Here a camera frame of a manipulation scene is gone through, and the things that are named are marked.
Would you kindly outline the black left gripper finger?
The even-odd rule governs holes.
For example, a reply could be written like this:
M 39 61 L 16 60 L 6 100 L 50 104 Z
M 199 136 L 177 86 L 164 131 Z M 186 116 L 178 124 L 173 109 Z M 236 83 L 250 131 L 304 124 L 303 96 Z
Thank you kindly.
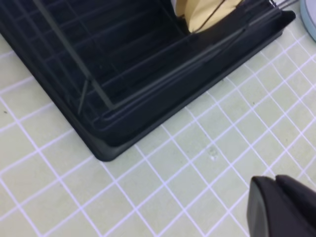
M 316 193 L 288 175 L 254 176 L 247 224 L 252 237 L 314 237 Z

